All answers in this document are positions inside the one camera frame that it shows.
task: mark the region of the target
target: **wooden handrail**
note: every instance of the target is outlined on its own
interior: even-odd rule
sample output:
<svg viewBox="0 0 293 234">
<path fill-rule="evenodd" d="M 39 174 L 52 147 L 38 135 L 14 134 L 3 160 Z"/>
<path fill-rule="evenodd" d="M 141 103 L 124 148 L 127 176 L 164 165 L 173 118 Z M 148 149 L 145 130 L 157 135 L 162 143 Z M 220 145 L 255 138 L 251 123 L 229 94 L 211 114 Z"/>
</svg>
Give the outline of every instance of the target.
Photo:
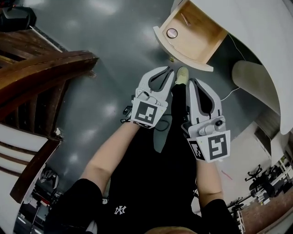
<svg viewBox="0 0 293 234">
<path fill-rule="evenodd" d="M 10 196 L 17 203 L 20 204 L 22 202 L 26 192 L 28 191 L 38 172 L 47 162 L 52 153 L 57 149 L 59 144 L 59 141 L 48 140 L 26 166 L 26 168 L 16 181 L 15 185 L 13 186 L 12 191 L 10 192 Z"/>
<path fill-rule="evenodd" d="M 35 95 L 89 72 L 97 62 L 91 52 L 54 52 L 0 69 L 0 120 Z"/>
</svg>

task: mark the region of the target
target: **wooden staircase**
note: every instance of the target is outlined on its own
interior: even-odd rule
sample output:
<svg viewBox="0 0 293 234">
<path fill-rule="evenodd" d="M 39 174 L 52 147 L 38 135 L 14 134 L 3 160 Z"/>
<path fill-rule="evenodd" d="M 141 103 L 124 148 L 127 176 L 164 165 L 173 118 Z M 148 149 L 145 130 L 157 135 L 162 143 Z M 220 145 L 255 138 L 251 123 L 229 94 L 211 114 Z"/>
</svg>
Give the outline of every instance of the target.
<svg viewBox="0 0 293 234">
<path fill-rule="evenodd" d="M 11 91 L 18 95 L 13 101 L 5 98 L 4 104 L 10 102 L 8 108 L 0 105 L 0 121 L 26 132 L 56 138 L 56 120 L 68 80 L 88 73 L 96 61 L 97 58 L 90 52 L 62 53 L 33 30 L 0 32 L 0 98 L 7 97 L 7 93 Z M 25 77 L 24 70 L 28 71 L 31 66 L 34 66 L 34 70 L 29 71 L 31 78 Z M 23 82 L 19 80 L 20 77 L 15 78 L 5 94 L 2 90 L 3 83 L 7 82 L 7 76 L 10 79 L 11 73 L 23 73 Z M 41 79 L 44 75 L 49 75 L 44 80 L 50 84 L 44 85 Z M 34 87 L 22 89 L 28 82 L 35 82 Z"/>
<path fill-rule="evenodd" d="M 18 177 L 8 186 L 11 202 L 22 203 L 60 144 L 54 132 L 69 80 L 92 76 L 97 60 L 89 51 L 60 51 L 34 30 L 0 32 L 0 174 Z"/>
</svg>

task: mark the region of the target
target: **ny logo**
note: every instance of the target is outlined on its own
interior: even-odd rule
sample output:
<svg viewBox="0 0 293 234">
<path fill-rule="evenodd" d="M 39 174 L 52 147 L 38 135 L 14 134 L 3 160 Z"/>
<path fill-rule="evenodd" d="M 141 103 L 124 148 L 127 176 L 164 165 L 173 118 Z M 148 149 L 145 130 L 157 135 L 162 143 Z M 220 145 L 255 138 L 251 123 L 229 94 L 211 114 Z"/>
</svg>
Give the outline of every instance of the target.
<svg viewBox="0 0 293 234">
<path fill-rule="evenodd" d="M 124 211 L 125 208 L 126 208 L 126 206 L 124 206 L 123 208 L 122 208 L 122 206 L 116 207 L 116 211 L 115 211 L 114 214 L 118 214 L 118 212 L 119 212 L 119 214 L 124 214 L 125 213 L 125 211 Z"/>
<path fill-rule="evenodd" d="M 197 141 L 189 141 L 193 154 L 197 159 L 205 160 Z"/>
<path fill-rule="evenodd" d="M 217 159 L 228 154 L 226 135 L 209 137 L 210 160 Z"/>
<path fill-rule="evenodd" d="M 135 119 L 147 122 L 150 124 L 154 123 L 155 116 L 157 113 L 157 107 L 151 104 L 140 102 L 137 108 Z"/>
</svg>

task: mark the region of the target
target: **concrete floor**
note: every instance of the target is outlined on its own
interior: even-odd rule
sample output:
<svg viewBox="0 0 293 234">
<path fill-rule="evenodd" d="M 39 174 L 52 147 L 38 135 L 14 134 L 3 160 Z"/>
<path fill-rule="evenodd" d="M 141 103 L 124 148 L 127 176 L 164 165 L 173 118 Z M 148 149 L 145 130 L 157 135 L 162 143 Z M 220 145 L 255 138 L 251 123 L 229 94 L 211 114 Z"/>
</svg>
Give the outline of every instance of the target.
<svg viewBox="0 0 293 234">
<path fill-rule="evenodd" d="M 170 14 L 172 0 L 24 0 L 37 15 L 36 26 L 68 50 L 90 50 L 100 60 L 98 77 L 71 81 L 57 125 L 64 142 L 49 161 L 60 175 L 59 189 L 67 190 L 81 175 L 99 146 L 121 125 L 122 111 L 143 74 L 160 66 L 177 70 L 159 47 L 153 33 Z M 239 45 L 247 60 L 254 55 Z M 241 60 L 227 37 L 208 62 L 214 72 L 190 69 L 190 76 L 209 84 L 224 98 L 235 85 L 233 64 Z M 264 105 L 243 90 L 222 103 L 231 138 L 237 137 L 257 117 Z M 167 131 L 155 133 L 155 146 L 162 148 Z"/>
</svg>

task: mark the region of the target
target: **person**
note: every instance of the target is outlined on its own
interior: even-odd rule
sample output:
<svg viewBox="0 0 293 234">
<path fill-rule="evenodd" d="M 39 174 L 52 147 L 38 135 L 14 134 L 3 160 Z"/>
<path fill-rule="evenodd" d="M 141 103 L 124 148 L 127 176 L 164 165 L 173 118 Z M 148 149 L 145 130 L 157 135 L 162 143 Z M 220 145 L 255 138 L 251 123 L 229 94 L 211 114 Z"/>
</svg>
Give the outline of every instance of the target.
<svg viewBox="0 0 293 234">
<path fill-rule="evenodd" d="M 130 122 L 99 148 L 81 178 L 48 214 L 45 233 L 239 233 L 215 163 L 196 161 L 183 135 L 188 69 L 172 88 L 172 124 L 161 153 L 154 129 Z M 108 203 L 102 194 L 110 182 Z M 191 209 L 195 180 L 202 217 Z"/>
</svg>

